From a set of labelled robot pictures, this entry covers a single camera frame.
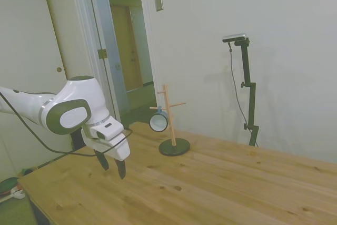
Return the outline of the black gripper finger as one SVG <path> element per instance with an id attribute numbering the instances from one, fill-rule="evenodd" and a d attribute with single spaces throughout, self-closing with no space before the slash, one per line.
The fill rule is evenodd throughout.
<path id="1" fill-rule="evenodd" d="M 95 155 L 100 163 L 100 165 L 102 166 L 102 168 L 107 171 L 109 169 L 109 163 L 105 157 L 105 152 L 100 152 L 100 151 L 97 151 L 97 150 L 94 150 L 95 152 Z"/>
<path id="2" fill-rule="evenodd" d="M 114 159 L 116 165 L 117 165 L 117 169 L 118 169 L 118 174 L 120 176 L 121 179 L 124 179 L 126 176 L 126 164 L 125 161 L 120 161 L 118 159 Z"/>

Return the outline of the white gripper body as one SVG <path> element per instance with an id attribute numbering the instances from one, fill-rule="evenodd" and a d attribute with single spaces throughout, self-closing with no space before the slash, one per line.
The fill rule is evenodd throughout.
<path id="1" fill-rule="evenodd" d="M 94 140 L 88 138 L 85 135 L 84 130 L 82 130 L 82 137 L 86 146 L 101 153 L 113 147 L 105 154 L 119 161 L 125 160 L 130 155 L 130 147 L 126 136 L 123 133 L 120 133 L 115 138 L 107 141 L 103 139 Z"/>

